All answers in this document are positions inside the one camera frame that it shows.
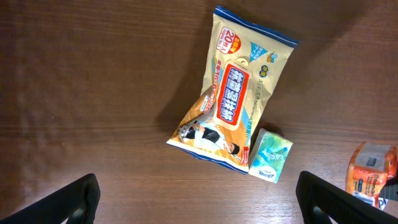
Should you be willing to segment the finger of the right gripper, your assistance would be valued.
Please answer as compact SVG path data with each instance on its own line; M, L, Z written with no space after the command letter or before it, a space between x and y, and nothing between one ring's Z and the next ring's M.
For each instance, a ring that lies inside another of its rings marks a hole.
M397 177L389 179L380 191L379 197L384 199L398 201L398 179Z

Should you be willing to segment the orange tissue pack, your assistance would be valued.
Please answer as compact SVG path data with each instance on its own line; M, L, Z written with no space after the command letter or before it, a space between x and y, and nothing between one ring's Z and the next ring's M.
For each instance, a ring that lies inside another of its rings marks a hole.
M363 142L349 160L345 190L361 201L379 206L379 194L397 174L397 148Z

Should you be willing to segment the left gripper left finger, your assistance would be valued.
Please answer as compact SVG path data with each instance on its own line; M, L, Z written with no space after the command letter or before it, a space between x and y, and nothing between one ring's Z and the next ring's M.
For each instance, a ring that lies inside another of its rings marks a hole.
M1 220L13 223L93 224L101 192L94 174L86 174L36 203Z

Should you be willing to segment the beige wet wipes pack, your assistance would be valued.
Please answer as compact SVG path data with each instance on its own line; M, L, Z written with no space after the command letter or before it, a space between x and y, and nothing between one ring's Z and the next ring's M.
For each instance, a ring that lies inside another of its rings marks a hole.
M167 144L247 174L251 136L297 44L216 6L201 95Z

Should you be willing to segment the teal tissue pack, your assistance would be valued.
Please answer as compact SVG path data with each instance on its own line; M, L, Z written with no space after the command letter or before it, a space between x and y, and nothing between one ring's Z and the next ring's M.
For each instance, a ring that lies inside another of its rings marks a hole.
M260 129L249 155L249 175L277 183L293 142L277 133Z

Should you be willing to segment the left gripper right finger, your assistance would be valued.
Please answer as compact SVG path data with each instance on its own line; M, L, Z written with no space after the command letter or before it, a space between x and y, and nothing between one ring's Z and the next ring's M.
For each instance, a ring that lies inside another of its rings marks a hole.
M344 190L302 171L295 190L305 224L397 224L397 218L383 212Z

